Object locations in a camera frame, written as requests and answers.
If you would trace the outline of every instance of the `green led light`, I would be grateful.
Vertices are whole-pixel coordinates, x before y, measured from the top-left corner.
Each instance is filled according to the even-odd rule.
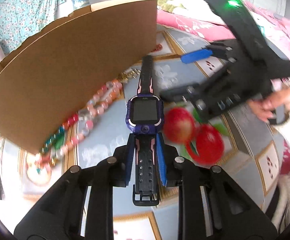
[[[230,0],[228,1],[230,6],[234,6],[234,7],[240,7],[241,5],[236,1],[236,0]]]

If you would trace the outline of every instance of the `person's hand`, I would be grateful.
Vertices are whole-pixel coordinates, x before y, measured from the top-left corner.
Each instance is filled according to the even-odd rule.
[[[274,118],[271,110],[278,106],[285,105],[286,110],[290,111],[290,87],[283,86],[282,90],[273,92],[265,100],[249,100],[247,104],[260,120],[268,123],[268,119]]]

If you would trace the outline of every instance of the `pink blanket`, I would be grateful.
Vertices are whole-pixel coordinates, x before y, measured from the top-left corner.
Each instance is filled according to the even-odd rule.
[[[276,30],[283,31],[283,35],[281,35],[280,33],[279,35],[268,36],[267,38],[273,44],[275,44],[290,60],[290,20],[286,18],[278,20],[273,16],[273,13],[265,9],[256,8],[248,1],[245,1],[245,5],[250,10],[254,11],[257,14],[260,14],[273,25],[275,25]],[[157,23],[195,34],[206,39],[207,41],[217,41],[235,38],[231,31],[225,26],[186,18],[162,10],[157,11]]]

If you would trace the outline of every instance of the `brown cardboard box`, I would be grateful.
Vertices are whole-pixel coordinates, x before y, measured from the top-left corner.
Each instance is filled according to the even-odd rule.
[[[0,133],[38,152],[101,85],[155,45],[156,0],[101,2],[50,23],[0,63]]]

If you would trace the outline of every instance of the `floral curtain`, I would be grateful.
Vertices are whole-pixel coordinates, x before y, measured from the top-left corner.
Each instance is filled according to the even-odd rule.
[[[55,20],[65,0],[0,0],[0,43],[5,54]]]

